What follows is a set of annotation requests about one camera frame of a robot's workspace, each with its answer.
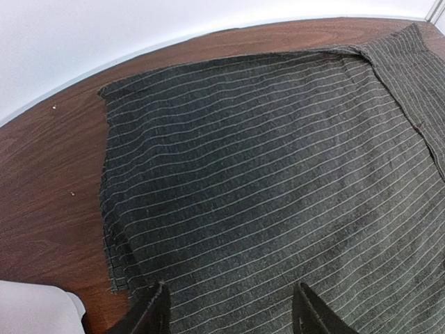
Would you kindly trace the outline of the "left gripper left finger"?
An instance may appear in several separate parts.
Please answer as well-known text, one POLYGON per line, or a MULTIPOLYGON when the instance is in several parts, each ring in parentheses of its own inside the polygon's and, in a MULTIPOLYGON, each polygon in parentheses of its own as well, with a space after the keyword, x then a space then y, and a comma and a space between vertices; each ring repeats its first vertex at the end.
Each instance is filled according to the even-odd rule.
POLYGON ((170 290, 158 282, 147 289, 121 320, 110 328, 112 333, 170 333, 170 290))

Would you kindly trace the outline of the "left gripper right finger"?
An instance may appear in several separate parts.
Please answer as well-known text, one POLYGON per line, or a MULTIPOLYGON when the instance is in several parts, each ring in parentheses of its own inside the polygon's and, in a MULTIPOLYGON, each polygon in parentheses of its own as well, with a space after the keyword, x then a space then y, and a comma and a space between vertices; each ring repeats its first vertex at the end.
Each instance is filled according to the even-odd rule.
POLYGON ((292 322, 294 334, 358 334, 305 283, 294 287, 292 322))

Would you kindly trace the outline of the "dark pinstriped shirt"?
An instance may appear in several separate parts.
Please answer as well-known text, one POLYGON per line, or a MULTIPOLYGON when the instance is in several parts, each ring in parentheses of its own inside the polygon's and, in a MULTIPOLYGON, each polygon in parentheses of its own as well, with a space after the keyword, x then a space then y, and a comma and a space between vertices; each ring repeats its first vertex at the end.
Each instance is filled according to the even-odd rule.
POLYGON ((360 333, 444 332, 444 61, 416 24, 99 96, 111 289, 164 282, 173 333, 291 333, 299 282, 360 333))

